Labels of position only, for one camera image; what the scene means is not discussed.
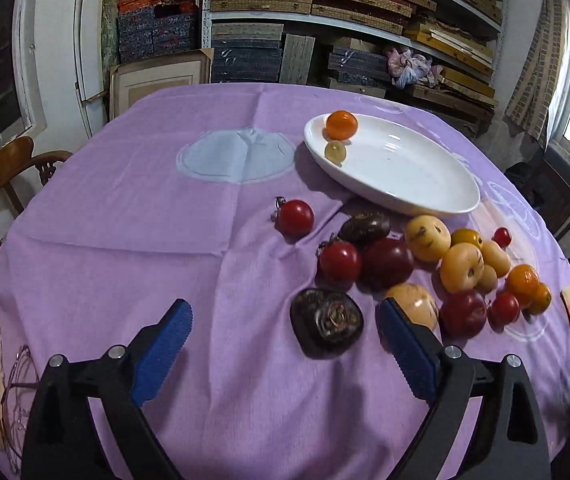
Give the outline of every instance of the white oval plate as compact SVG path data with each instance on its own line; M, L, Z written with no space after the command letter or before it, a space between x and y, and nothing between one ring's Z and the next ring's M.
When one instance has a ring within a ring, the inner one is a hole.
M340 167L324 156L329 114L305 125L305 144L336 182L383 207L409 216L473 211L480 192L473 176L447 150L405 126L356 114L358 131L346 142Z

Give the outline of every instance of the table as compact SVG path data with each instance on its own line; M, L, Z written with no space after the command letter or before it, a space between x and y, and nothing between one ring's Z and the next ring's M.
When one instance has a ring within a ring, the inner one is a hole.
M428 408L380 344L380 298L351 289L364 332L333 360L305 358L289 321L292 297L314 286L316 247L338 231L346 211L362 205L303 144L305 123L337 109L404 124L455 154L478 181L482 203L471 216L448 219L448 227L491 237L506 225L513 260L534 263L551 286L554 300L543 316L500 334L486 325L464 349L490 360L521 356L555 455L570 405L570 326L559 298L570 267L558 244L462 134L425 111L341 91L170 88L109 123L58 170L2 245L5 370L23 341L38 370L56 353L97 358L185 298L193 331L159 396L143 409L182 475L386 478ZM312 206L316 224L308 237L288 243L274 229L276 196ZM392 232L400 234L405 222L394 215ZM415 270L410 281L434 290L429 269ZM456 473L478 407L470 403L441 478ZM130 478L100 405L93 409L114 472Z

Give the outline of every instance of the curtain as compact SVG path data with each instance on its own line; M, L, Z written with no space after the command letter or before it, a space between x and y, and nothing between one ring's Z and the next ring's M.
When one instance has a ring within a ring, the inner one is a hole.
M546 149L549 141L557 133L561 127L562 112L568 105L570 98L570 0L562 0L563 17L562 21L562 58L561 65L558 70L558 80L556 81L556 90L549 104L547 128L545 143L541 142L541 146Z
M556 90L563 48L562 0L543 0L534 39L523 66L506 115L522 131L543 146L547 110Z

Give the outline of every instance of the blue gripper pad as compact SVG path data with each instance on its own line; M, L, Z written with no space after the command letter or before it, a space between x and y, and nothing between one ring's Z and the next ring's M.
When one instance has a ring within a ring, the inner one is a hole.
M182 301L149 350L137 362L131 398L139 408L161 389L178 352L191 333L192 319L191 305Z
M440 381L440 360L436 353L442 346L436 336L429 328L412 323L392 298L380 304L378 325L414 397L431 406L436 401Z

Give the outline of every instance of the dark red tomato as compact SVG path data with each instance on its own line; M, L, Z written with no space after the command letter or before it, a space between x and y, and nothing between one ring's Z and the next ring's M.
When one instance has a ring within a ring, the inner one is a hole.
M334 240L321 249L318 257L322 275L338 286L351 286L360 276L362 261L357 248L349 242Z
M501 246L501 248L504 249L509 244L511 244L510 230L507 229L506 227L499 227L498 229L496 229L496 232L494 233L492 240L494 240L494 242L496 242L498 245Z
M380 238L363 253L362 281L372 290L406 282L414 271L414 255L402 240Z
M513 323L518 319L518 314L520 314L520 305L516 296L510 292L502 292L496 296L490 308L492 323L498 326Z
M487 307L476 290L463 290L449 295L438 317L450 336L470 338L479 334L487 321Z
M307 236L314 227L314 212L307 202L289 200L280 206L276 229L294 238Z

